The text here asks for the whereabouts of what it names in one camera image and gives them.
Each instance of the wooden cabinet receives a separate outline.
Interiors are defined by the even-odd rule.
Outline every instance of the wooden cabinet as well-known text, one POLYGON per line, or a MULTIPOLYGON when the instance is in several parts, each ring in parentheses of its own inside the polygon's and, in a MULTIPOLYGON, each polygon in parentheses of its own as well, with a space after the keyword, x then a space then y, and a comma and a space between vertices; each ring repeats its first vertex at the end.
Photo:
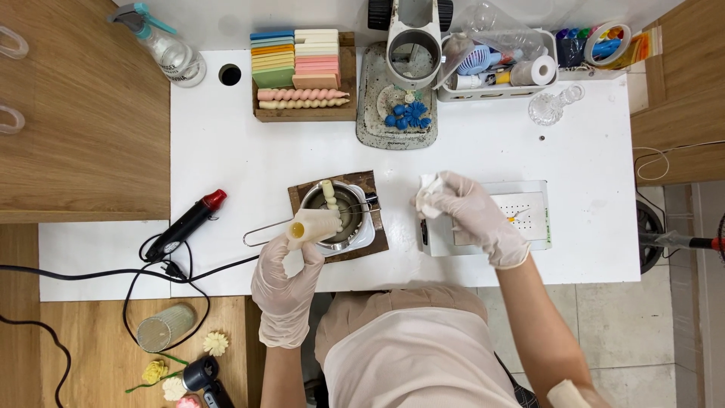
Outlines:
MULTIPOLYGON (((659 19, 663 54, 647 60, 650 107, 631 117, 632 146, 659 150, 725 139, 725 44, 718 41, 725 2, 686 0, 659 19)), ((635 150, 634 157, 653 153, 635 150)), ((641 159, 642 165, 653 156, 641 159)), ((669 172, 638 184, 676 184, 725 177, 725 144, 688 147, 667 154, 669 172)), ((664 160, 642 169, 662 174, 664 160)))
POLYGON ((110 0, 0 0, 28 42, 0 56, 0 223, 169 218, 169 86, 110 0))

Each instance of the white cord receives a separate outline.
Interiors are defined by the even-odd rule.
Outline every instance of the white cord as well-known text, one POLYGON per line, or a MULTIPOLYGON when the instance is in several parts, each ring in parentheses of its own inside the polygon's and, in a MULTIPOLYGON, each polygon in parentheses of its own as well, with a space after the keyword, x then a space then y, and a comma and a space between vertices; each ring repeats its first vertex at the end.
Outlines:
POLYGON ((650 160, 650 161, 646 162, 645 164, 641 165, 640 167, 638 167, 637 168, 637 177, 641 178, 642 180, 653 181, 653 180, 659 180, 659 179, 663 178, 664 176, 666 176, 667 173, 670 171, 670 160, 668 160, 667 156, 665 156, 665 153, 669 153, 672 150, 684 149, 685 147, 704 146, 706 144, 718 144, 718 143, 725 143, 725 140, 718 140, 717 142, 705 142, 705 143, 697 143, 697 144, 687 144, 685 146, 672 147, 671 149, 664 149, 664 150, 657 150, 654 147, 632 147, 633 150, 634 149, 654 150, 660 156, 660 157, 658 157, 658 158, 656 158, 654 160, 650 160), (661 176, 655 177, 654 179, 648 179, 647 177, 643 177, 639 173, 639 171, 641 171, 642 168, 645 167, 646 165, 652 164, 652 163, 657 162, 657 161, 660 161, 662 159, 665 159, 665 162, 667 163, 667 168, 665 169, 665 172, 662 173, 661 176))

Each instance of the glass perfume bottle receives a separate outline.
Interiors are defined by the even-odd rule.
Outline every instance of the glass perfume bottle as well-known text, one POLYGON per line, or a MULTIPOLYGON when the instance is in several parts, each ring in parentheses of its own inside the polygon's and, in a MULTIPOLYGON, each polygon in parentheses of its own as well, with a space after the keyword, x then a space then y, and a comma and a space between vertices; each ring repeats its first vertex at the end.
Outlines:
POLYGON ((564 107, 584 97, 584 87, 578 83, 571 84, 557 96, 538 94, 529 104, 529 116, 537 125, 551 126, 561 119, 564 107))

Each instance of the gloved hand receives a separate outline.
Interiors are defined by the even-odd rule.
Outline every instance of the gloved hand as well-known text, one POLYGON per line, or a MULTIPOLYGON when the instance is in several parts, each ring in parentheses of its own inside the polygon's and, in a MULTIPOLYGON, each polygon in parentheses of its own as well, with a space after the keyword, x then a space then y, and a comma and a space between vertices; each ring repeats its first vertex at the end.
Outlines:
POLYGON ((252 300, 262 309, 260 341, 267 347, 296 348, 302 344, 310 326, 310 303, 325 257, 306 242, 302 246, 304 268, 288 278, 282 259, 287 256, 289 240, 285 234, 263 248, 252 276, 252 300))
POLYGON ((455 219, 455 229, 468 235, 489 254, 491 266, 511 269, 521 265, 529 254, 529 243, 489 193, 478 182, 451 171, 442 171, 439 176, 445 188, 442 193, 430 196, 430 204, 455 219))

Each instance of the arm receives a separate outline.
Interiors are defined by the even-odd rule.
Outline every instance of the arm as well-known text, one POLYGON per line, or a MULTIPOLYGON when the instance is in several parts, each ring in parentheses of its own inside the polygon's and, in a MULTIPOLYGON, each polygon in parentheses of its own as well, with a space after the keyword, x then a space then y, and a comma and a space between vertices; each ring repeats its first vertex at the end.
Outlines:
POLYGON ((252 300, 262 310, 260 341, 267 346, 262 408, 307 406, 299 347, 310 330, 310 304, 325 257, 306 242, 304 268, 288 278, 282 266, 288 243, 283 234, 265 245, 252 275, 252 300))
MULTIPOLYGON (((544 289, 531 259, 512 269, 497 269, 513 340, 534 393, 545 396, 564 380, 594 390, 579 344, 544 289)), ((543 407, 548 401, 539 399, 543 407)))
POLYGON ((460 233, 489 255, 516 350, 541 405, 551 407, 544 396, 571 380, 592 407, 608 407, 592 386, 579 344, 544 289, 529 243, 479 183, 448 171, 440 177, 446 190, 430 196, 429 204, 456 219, 460 233))
POLYGON ((299 347, 267 347, 261 408, 305 408, 299 347))

